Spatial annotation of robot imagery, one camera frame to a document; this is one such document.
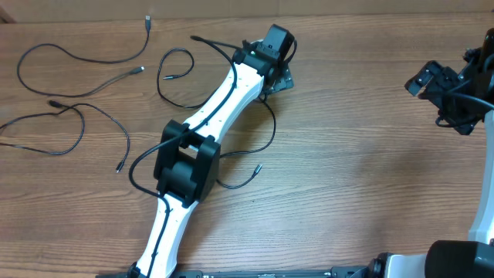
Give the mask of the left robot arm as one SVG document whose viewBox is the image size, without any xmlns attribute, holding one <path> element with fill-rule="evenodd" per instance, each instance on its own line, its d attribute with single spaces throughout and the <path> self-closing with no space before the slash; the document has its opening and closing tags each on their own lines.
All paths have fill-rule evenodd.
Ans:
<svg viewBox="0 0 494 278">
<path fill-rule="evenodd" d="M 289 62 L 296 52 L 294 35 L 272 25 L 264 39 L 244 41 L 226 59 L 230 65 L 221 85 L 184 123 L 170 121 L 159 144 L 130 167 L 155 153 L 157 213 L 144 253 L 128 277 L 169 277 L 178 264 L 178 248 L 192 212 L 218 182 L 221 142 L 240 113 L 255 99 L 293 87 Z"/>
</svg>

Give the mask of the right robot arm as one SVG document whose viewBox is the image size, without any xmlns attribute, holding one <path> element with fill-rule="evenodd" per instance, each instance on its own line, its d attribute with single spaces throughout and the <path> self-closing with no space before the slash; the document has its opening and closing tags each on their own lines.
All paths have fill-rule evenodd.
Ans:
<svg viewBox="0 0 494 278">
<path fill-rule="evenodd" d="M 431 60 L 404 85 L 437 110 L 435 125 L 462 136 L 484 130 L 485 160 L 474 214 L 463 240 L 439 239 L 419 254 L 381 253 L 344 277 L 491 277 L 493 275 L 493 30 L 467 49 L 460 70 Z"/>
</svg>

